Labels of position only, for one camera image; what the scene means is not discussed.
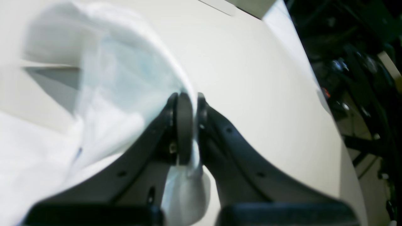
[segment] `wire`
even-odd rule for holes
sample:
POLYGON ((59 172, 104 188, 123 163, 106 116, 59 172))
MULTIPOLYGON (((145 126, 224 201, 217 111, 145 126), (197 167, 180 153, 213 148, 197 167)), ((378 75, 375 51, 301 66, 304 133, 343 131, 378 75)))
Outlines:
POLYGON ((364 174, 367 173, 367 171, 369 171, 369 169, 374 165, 374 163, 375 163, 375 161, 376 161, 377 159, 378 159, 378 156, 376 156, 376 157, 371 161, 371 163, 366 167, 366 169, 364 169, 364 171, 358 176, 358 179, 359 179, 359 180, 364 176, 364 174))

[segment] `white table surface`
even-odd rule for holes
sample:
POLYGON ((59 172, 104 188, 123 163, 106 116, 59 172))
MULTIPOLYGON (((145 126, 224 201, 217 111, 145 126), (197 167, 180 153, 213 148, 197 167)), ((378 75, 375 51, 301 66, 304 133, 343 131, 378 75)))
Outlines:
MULTIPOLYGON (((51 2, 0 0, 0 66, 21 62, 25 28, 51 2)), ((349 203, 367 225, 351 160, 282 0, 263 21, 239 9, 229 16, 197 0, 113 3, 149 20, 196 89, 261 155, 293 178, 349 203)), ((0 85, 6 87, 4 76, 0 85)), ((21 82, 9 81, 15 86, 11 92, 21 90, 21 82)), ((28 90, 40 92, 35 89, 40 87, 28 90)), ((72 118, 57 102, 46 104, 60 118, 47 119, 21 111, 25 98, 5 101, 3 95, 0 107, 58 132, 68 130, 72 118)), ((213 179, 212 185, 208 211, 195 225, 215 221, 219 199, 213 179)))

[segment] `white cloth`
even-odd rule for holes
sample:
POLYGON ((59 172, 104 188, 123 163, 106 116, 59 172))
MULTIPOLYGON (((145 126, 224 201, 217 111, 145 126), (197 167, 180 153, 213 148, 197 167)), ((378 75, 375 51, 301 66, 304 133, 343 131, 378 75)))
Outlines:
MULTIPOLYGON (((112 163, 173 92, 188 93, 196 112, 197 93, 185 72, 149 24, 130 10, 101 2, 53 5, 29 27, 24 57, 80 67, 80 93, 70 140, 52 139, 37 126, 27 131, 28 122, 0 114, 1 122, 9 121, 0 130, 2 225, 15 225, 36 201, 112 163), (28 146, 21 148, 21 142, 28 146)), ((193 146, 190 165, 172 167, 168 175, 162 209, 169 225, 194 223, 208 205, 209 180, 202 176, 196 140, 193 146)))

